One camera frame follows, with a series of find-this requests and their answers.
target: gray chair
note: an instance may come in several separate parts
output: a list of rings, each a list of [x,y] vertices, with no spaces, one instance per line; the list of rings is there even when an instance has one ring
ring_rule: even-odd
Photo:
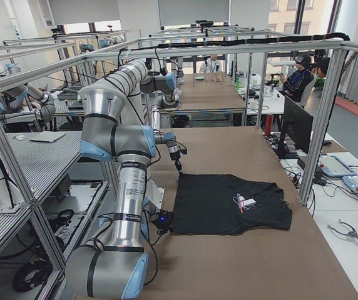
[[[304,88],[303,94],[300,98],[299,105],[304,108],[307,105],[307,101],[309,100],[312,88],[314,87],[315,79],[313,79],[308,85]]]

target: laptop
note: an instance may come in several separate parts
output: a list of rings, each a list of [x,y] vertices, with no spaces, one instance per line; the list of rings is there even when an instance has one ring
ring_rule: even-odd
[[[32,142],[43,142],[43,143],[53,143],[57,139],[63,137],[66,133],[62,131],[53,132],[53,131],[43,131],[35,136],[29,137],[29,141]]]

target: person in white shirt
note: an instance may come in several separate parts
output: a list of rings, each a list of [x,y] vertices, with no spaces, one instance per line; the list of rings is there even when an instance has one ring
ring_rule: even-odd
[[[216,72],[222,72],[221,62],[218,60],[218,55],[212,54],[211,58],[208,58],[200,66],[200,73]]]

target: black cloth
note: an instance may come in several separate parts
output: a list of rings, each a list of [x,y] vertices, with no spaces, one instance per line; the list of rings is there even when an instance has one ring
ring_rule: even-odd
[[[308,70],[296,70],[284,82],[283,91],[289,91],[293,96],[289,96],[293,101],[300,102],[305,87],[314,79],[314,75]]]
[[[240,212],[233,197],[253,197],[255,207]],[[172,231],[180,234],[240,234],[268,226],[289,229],[292,210],[275,183],[233,175],[181,174],[173,208]]]

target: gray floor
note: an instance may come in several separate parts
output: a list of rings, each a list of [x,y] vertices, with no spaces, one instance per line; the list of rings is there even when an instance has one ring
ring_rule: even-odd
[[[305,109],[314,117],[317,114],[320,91],[312,91]],[[358,158],[358,117],[335,105],[329,122],[328,133]]]

